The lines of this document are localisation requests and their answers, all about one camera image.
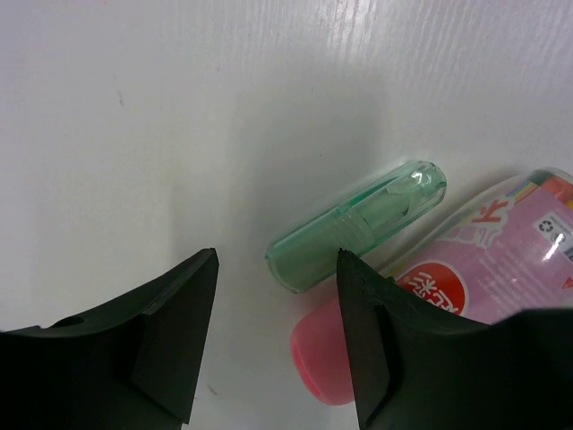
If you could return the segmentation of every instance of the scratch mark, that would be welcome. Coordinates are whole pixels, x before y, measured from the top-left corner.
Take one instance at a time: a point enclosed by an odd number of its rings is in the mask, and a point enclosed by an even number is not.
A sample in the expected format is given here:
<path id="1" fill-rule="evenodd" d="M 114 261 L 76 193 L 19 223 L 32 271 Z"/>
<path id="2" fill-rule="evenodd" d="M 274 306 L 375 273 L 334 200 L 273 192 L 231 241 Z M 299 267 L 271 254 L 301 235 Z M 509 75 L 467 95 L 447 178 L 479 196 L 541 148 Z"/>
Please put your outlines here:
<path id="1" fill-rule="evenodd" d="M 213 389 L 213 387 L 211 387 L 210 385 L 207 384 L 207 388 L 209 388 L 209 391 L 211 391 L 214 396 L 218 396 L 218 392 L 216 392 L 216 391 Z"/>

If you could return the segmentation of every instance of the white table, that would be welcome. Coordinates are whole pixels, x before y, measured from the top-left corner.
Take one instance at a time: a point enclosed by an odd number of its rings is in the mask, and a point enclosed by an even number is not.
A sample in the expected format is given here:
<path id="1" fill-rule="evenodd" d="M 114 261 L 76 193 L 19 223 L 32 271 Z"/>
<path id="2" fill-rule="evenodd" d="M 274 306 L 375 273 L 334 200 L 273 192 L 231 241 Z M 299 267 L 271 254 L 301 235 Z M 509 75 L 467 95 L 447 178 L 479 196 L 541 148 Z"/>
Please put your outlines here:
<path id="1" fill-rule="evenodd" d="M 0 4 L 0 328 L 221 261 L 193 430 L 355 428 L 306 392 L 269 241 L 406 159 L 446 201 L 573 171 L 569 0 L 35 0 Z"/>

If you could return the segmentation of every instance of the pink bottle cap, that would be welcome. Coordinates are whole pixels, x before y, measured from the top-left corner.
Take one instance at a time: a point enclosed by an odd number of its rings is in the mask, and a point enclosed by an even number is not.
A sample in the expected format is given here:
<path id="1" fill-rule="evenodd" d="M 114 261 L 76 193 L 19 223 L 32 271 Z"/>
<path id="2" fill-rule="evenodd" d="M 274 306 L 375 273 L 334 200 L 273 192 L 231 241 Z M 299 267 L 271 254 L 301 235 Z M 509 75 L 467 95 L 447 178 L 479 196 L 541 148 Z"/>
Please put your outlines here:
<path id="1" fill-rule="evenodd" d="M 290 348 L 295 366 L 314 397 L 330 406 L 354 400 L 338 296 L 298 322 Z"/>

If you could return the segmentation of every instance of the red circle logo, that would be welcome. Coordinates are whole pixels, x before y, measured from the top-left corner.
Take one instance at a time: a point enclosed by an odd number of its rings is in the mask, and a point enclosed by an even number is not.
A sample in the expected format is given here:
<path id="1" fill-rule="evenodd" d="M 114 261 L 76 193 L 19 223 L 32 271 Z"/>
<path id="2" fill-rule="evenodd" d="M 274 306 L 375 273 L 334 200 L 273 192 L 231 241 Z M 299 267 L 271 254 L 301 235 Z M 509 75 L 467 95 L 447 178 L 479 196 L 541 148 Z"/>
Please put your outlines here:
<path id="1" fill-rule="evenodd" d="M 462 279 L 440 262 L 425 262 L 402 275 L 398 285 L 439 308 L 461 315 L 466 308 Z"/>

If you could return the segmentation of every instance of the white surface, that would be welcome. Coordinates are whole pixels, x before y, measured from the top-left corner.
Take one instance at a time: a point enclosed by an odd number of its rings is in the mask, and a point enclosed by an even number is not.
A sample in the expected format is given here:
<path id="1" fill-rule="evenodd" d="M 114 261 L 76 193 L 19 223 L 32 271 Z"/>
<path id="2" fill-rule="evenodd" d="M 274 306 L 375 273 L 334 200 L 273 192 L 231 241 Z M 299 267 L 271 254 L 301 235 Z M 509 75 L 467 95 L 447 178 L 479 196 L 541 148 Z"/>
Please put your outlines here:
<path id="1" fill-rule="evenodd" d="M 265 246 L 400 160 L 449 177 L 410 235 L 495 178 L 573 171 L 572 26 L 569 0 L 3 1 L 0 327 L 215 246 L 191 429 L 355 428 L 287 348 L 332 286 L 290 295 Z"/>

